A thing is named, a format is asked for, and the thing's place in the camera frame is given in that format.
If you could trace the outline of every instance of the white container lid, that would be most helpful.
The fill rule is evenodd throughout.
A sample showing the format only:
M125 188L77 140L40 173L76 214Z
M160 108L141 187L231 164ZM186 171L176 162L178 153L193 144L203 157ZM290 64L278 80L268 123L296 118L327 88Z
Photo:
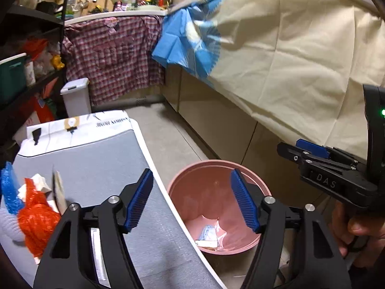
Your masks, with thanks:
M89 84L88 78L80 78L67 82L64 87L60 90L60 94L67 94L75 91L85 89Z
M0 61L0 65L1 64L4 64L4 63L7 63L7 62L9 62L9 61L12 61L12 60L14 60L14 59L18 59L18 58L20 58L20 57L25 57L26 56L26 53L21 53L21 54L18 54L18 55L14 55L14 56L12 56L12 57L7 57L6 59L2 59L1 61Z

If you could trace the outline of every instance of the yellow object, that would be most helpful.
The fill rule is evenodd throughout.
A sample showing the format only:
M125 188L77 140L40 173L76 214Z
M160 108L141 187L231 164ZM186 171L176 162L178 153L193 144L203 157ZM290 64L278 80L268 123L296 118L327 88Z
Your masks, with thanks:
M62 58L60 55L54 55L51 59L51 64L55 67L56 70L61 70L65 65L62 63Z

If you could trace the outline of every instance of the white box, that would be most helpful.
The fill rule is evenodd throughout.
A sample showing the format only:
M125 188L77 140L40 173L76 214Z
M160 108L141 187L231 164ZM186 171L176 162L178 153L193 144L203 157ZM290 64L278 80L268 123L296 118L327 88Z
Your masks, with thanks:
M88 78L67 82L60 90L69 118L91 113Z

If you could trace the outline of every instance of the human hand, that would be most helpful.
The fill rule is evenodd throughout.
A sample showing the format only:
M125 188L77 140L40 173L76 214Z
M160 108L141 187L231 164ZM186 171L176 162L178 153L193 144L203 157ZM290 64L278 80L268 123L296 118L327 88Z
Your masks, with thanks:
M336 201L329 225L341 255L348 253L348 244L355 236L371 236L365 249L354 261L356 267L371 267L376 262L385 246L385 218L357 215L347 221L344 205Z

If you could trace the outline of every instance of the silver screw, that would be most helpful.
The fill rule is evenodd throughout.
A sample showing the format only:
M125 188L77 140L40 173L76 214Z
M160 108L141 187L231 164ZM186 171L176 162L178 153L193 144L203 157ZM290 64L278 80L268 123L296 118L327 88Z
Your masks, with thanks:
M267 197L265 197L264 200L267 204L274 204L275 203L275 199L272 196L267 196Z
M312 204L306 204L305 209L309 212L313 212L315 210L315 206Z
M120 198L118 196L111 196L108 198L108 203L115 204L118 203Z
M70 206L68 207L71 211L76 211L78 208L79 208L79 204L77 203L72 203L70 204Z

